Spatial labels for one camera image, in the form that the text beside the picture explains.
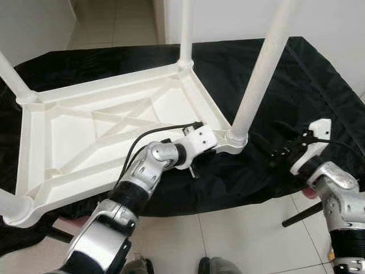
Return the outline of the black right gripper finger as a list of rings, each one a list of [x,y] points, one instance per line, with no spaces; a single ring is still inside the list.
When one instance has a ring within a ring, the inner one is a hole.
[[[251,133],[251,143],[260,151],[264,156],[272,157],[277,154],[277,150],[272,147],[268,139],[264,138],[256,132]]]
[[[279,135],[282,135],[284,139],[295,139],[300,136],[299,131],[297,131],[288,123],[285,123],[285,121],[281,120],[274,121],[274,130],[276,130]]]

